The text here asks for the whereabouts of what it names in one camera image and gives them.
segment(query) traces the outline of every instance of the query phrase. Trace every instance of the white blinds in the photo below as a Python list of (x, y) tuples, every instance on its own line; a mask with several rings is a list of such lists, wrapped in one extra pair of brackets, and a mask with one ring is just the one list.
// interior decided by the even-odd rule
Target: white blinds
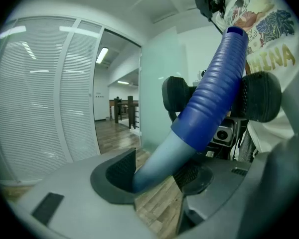
[[(67, 163), (66, 155), (80, 160), (97, 154), (89, 88), (98, 38), (73, 30), (74, 22), (58, 17), (29, 18), (1, 32), (6, 44), (0, 60), (0, 146), (19, 181), (43, 178)], [(100, 32), (99, 26), (84, 22), (79, 28), (87, 26), (93, 31), (83, 33)], [(62, 68), (64, 43), (72, 31)], [(56, 86), (59, 70), (61, 85)], [(55, 107), (55, 98), (60, 107)], [(59, 110), (68, 148), (57, 130), (55, 111)]]
[(79, 24), (66, 53), (62, 70), (62, 125), (74, 161), (97, 154), (91, 87), (100, 31), (101, 28), (94, 24), (83, 21)]

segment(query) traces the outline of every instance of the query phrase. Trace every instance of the person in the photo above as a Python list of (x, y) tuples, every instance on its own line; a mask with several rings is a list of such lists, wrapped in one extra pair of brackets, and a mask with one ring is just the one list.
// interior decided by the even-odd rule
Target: person
[[(284, 90), (299, 73), (298, 19), (284, 0), (225, 0), (225, 6), (224, 16), (218, 13), (215, 23), (222, 31), (239, 26), (248, 34), (246, 73), (273, 73), (284, 98)], [(246, 134), (257, 151), (267, 152), (294, 131), (281, 108), (271, 122), (250, 121)]]

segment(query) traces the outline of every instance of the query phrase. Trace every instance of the ceiling light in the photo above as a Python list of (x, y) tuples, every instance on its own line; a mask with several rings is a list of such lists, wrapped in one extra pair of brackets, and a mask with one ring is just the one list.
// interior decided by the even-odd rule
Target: ceiling light
[(96, 60), (97, 64), (101, 64), (102, 63), (102, 61), (103, 61), (104, 57), (106, 56), (106, 53), (108, 53), (108, 51), (109, 51), (108, 48), (105, 48), (105, 47), (102, 48), (102, 50), (101, 50), (101, 52), (100, 52), (100, 54), (98, 56), (98, 59)]
[(129, 84), (128, 82), (121, 82), (121, 81), (118, 81), (118, 83), (121, 83), (121, 84)]
[(85, 56), (80, 56), (80, 55), (76, 55), (73, 53), (67, 53), (65, 59), (66, 60), (74, 60), (76, 62), (79, 62), (80, 64), (85, 64), (88, 66), (91, 66), (91, 63), (92, 63), (91, 59), (89, 59)]
[(31, 73), (45, 73), (45, 72), (49, 72), (49, 70), (34, 70), (34, 71), (30, 71)]
[(76, 34), (84, 34), (84, 35), (95, 37), (95, 38), (100, 37), (99, 33), (89, 31), (89, 30), (84, 30), (81, 28), (70, 27), (70, 26), (59, 26), (59, 30), (62, 32), (74, 32)]
[(8, 35), (22, 33), (22, 32), (26, 32), (25, 26), (16, 26), (16, 27), (13, 27), (5, 32), (2, 32), (0, 34), (0, 39), (3, 39), (5, 37), (7, 37)]
[(22, 45), (24, 46), (25, 50), (29, 53), (30, 57), (32, 59), (36, 59), (36, 56), (34, 55), (34, 53), (32, 52), (32, 50), (30, 49), (28, 43), (27, 42), (23, 42)]
[(79, 71), (79, 70), (65, 70), (65, 72), (67, 73), (80, 73), (80, 74), (84, 74), (84, 71)]

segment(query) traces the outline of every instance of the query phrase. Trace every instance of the railing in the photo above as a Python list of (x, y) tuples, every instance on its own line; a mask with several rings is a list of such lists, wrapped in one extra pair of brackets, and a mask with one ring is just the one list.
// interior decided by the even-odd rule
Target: railing
[(127, 101), (119, 102), (114, 99), (114, 121), (119, 123), (119, 120), (129, 119), (129, 128), (140, 127), (139, 104), (138, 101), (133, 101), (133, 96), (128, 96)]

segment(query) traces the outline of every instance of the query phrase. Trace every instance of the frosted glass panel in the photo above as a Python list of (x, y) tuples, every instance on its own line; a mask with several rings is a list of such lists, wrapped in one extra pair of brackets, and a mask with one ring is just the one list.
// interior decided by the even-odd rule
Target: frosted glass panel
[(67, 51), (61, 78), (64, 136), (74, 161), (97, 155), (92, 84), (101, 26), (82, 21)]
[(169, 76), (187, 80), (184, 54), (176, 28), (171, 28), (142, 47), (140, 71), (140, 119), (142, 148), (153, 152), (170, 131), (171, 120), (163, 105), (161, 86)]
[(27, 18), (14, 25), (18, 33), (0, 34), (7, 38), (0, 58), (0, 145), (19, 181), (42, 179), (67, 163), (55, 125), (53, 90), (68, 35), (60, 26), (73, 23)]

